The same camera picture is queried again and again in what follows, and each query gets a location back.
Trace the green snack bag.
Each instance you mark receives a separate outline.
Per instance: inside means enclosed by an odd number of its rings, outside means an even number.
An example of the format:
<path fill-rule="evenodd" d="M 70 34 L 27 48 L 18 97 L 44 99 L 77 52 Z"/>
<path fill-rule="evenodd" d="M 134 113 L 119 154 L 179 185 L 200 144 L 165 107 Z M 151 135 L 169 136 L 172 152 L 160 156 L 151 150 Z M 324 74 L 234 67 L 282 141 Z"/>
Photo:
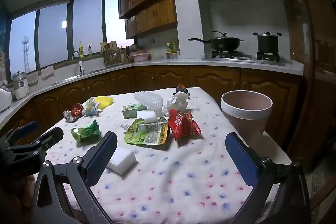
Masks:
<path fill-rule="evenodd" d="M 78 143 L 93 143 L 98 141 L 100 138 L 100 128 L 97 119 L 94 119 L 84 128 L 72 128 L 71 135 Z"/>

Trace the pale wrapper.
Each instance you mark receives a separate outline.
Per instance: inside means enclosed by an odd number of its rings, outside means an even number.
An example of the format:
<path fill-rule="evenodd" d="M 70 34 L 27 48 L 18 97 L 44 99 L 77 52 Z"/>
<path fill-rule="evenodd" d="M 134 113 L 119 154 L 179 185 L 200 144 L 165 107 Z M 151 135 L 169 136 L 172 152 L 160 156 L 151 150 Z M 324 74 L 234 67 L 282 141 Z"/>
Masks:
<path fill-rule="evenodd" d="M 82 110 L 83 116 L 94 116 L 99 115 L 102 110 L 99 109 L 100 103 L 96 102 L 94 97 L 91 97 L 84 105 Z"/>

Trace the white sponge block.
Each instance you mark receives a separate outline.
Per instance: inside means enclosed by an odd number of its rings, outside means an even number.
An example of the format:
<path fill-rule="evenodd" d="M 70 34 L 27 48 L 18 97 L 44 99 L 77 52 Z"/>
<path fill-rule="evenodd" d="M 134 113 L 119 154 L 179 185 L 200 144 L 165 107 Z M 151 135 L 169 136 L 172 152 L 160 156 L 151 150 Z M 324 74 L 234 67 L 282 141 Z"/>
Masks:
<path fill-rule="evenodd" d="M 136 164 L 137 159 L 135 157 L 134 151 L 117 146 L 106 168 L 120 176 L 123 176 L 131 167 Z"/>
<path fill-rule="evenodd" d="M 138 111 L 137 118 L 143 119 L 145 124 L 155 123 L 158 120 L 155 111 L 152 110 Z"/>

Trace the red snack bag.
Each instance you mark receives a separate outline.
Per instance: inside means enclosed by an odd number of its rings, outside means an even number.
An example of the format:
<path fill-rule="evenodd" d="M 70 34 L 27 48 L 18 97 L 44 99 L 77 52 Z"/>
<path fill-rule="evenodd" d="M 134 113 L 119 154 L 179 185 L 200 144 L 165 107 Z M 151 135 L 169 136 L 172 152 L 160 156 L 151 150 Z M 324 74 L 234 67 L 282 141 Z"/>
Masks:
<path fill-rule="evenodd" d="M 180 113 L 174 109 L 169 110 L 168 125 L 175 140 L 189 138 L 191 135 L 201 135 L 201 130 L 190 112 Z"/>

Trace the white tissue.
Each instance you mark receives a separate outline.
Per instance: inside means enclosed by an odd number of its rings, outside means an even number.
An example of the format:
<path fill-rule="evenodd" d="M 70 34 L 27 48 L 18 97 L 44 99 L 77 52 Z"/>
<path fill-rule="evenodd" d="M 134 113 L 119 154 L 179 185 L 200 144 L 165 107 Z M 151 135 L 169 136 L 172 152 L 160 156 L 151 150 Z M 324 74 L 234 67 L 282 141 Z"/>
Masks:
<path fill-rule="evenodd" d="M 168 117 L 169 111 L 172 109 L 180 113 L 188 113 L 191 110 L 199 110 L 199 106 L 191 101 L 189 94 L 177 92 L 163 101 L 162 113 L 164 116 Z"/>

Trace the green yellow spout pouch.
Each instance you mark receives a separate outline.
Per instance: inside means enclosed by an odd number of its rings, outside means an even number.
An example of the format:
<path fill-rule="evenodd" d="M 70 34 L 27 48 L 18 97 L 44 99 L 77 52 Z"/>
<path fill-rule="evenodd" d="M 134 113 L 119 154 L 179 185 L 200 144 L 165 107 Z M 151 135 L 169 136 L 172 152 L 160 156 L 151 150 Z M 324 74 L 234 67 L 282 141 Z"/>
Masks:
<path fill-rule="evenodd" d="M 153 123 L 145 123 L 144 119 L 136 119 L 132 124 L 122 123 L 124 141 L 131 145 L 163 145 L 169 135 L 168 121 L 161 117 Z"/>

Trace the dark wrapper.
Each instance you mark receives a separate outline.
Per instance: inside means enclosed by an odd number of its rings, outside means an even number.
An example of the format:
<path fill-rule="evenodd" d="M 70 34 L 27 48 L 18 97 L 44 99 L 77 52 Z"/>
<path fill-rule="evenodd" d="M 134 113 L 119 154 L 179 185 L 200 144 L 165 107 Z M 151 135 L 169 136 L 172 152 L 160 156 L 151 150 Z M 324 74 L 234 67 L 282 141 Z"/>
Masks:
<path fill-rule="evenodd" d="M 175 91 L 176 92 L 174 94 L 176 94 L 178 92 L 181 92 L 181 93 L 187 94 L 188 96 L 190 95 L 189 91 L 187 90 L 187 88 L 183 84 L 179 84 L 177 86 L 177 88 L 175 89 Z"/>

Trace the green milk carton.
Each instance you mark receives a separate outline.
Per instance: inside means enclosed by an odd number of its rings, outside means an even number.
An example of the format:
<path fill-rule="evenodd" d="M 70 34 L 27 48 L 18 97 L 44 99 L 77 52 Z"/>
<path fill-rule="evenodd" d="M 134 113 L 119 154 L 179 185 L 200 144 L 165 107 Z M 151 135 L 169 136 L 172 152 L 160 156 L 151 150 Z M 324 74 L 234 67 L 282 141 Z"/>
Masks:
<path fill-rule="evenodd" d="M 137 118 L 137 112 L 147 110 L 147 107 L 141 103 L 126 105 L 122 107 L 122 114 L 125 119 Z"/>

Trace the kitchen faucet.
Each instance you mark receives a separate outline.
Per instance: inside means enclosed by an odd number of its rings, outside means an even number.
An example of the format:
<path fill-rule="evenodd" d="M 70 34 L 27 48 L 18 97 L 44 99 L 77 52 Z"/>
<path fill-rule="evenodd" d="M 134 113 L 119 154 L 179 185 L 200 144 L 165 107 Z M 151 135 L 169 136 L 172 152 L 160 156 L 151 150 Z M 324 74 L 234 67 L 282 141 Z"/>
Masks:
<path fill-rule="evenodd" d="M 75 55 L 78 55 L 78 58 L 79 58 L 78 64 L 79 64 L 80 75 L 84 75 L 85 74 L 85 69 L 83 67 L 83 62 L 81 60 L 80 53 L 78 51 L 73 51 L 73 53 L 72 53 L 72 60 L 75 59 L 75 57 L 76 57 Z"/>

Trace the rice cooker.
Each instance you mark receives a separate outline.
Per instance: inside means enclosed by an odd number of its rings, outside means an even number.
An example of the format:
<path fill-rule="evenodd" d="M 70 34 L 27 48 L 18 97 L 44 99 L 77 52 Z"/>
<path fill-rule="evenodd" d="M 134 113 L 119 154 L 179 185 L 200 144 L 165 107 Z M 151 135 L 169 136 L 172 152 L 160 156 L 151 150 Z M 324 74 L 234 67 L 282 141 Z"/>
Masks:
<path fill-rule="evenodd" d="M 16 100 L 21 100 L 29 95 L 29 85 L 25 72 L 17 71 L 17 74 L 13 76 L 12 80 Z"/>

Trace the yellow sponge cloth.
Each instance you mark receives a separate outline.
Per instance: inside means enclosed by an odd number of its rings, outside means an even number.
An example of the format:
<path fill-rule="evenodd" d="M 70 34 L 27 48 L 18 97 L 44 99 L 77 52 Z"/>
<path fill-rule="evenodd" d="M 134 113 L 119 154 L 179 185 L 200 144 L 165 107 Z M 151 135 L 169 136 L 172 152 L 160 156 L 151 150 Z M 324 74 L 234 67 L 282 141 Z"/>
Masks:
<path fill-rule="evenodd" d="M 108 96 L 97 96 L 94 98 L 94 102 L 98 103 L 98 109 L 104 110 L 106 107 L 113 104 L 113 98 Z"/>

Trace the black stock pot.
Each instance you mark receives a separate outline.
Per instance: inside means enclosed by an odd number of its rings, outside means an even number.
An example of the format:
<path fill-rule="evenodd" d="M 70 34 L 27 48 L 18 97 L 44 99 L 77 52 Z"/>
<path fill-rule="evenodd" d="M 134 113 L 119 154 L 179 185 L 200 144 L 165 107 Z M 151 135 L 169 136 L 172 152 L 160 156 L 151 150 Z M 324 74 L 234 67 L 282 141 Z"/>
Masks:
<path fill-rule="evenodd" d="M 260 53 L 278 54 L 278 38 L 282 37 L 281 33 L 278 32 L 276 35 L 272 35 L 270 32 L 264 32 L 263 34 L 253 32 L 252 35 L 257 37 Z"/>

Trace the black wok with lid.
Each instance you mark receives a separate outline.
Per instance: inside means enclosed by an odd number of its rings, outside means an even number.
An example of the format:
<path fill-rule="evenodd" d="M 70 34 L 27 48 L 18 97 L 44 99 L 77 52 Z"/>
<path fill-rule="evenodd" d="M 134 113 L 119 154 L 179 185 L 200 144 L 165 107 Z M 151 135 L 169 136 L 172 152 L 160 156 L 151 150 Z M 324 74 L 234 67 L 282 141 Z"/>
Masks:
<path fill-rule="evenodd" d="M 233 38 L 227 36 L 227 33 L 219 32 L 221 36 L 216 38 L 211 38 L 208 40 L 203 40 L 200 38 L 189 38 L 188 41 L 202 42 L 203 44 L 208 44 L 210 47 L 218 52 L 233 52 L 237 50 L 240 46 L 240 43 L 243 41 L 239 38 Z"/>

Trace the dish rack with utensils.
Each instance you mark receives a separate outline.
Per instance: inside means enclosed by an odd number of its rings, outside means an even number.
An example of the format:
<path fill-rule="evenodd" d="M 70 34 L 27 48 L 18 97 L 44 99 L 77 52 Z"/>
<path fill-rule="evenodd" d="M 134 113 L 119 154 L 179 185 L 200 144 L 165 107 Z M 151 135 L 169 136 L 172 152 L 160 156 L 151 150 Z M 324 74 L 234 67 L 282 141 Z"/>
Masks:
<path fill-rule="evenodd" d="M 114 67 L 122 64 L 121 52 L 116 41 L 110 43 L 101 42 L 101 53 L 106 67 Z"/>

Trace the window frame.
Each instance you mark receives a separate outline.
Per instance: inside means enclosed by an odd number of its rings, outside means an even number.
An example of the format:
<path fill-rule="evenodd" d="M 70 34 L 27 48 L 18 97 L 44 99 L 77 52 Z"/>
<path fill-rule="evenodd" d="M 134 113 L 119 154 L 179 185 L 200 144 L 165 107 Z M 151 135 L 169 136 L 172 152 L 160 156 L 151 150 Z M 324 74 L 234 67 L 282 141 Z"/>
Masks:
<path fill-rule="evenodd" d="M 101 42 L 127 46 L 118 16 L 118 0 L 71 0 L 9 20 L 1 11 L 1 82 L 17 71 L 31 73 L 72 60 L 79 42 L 88 55 L 101 52 Z"/>

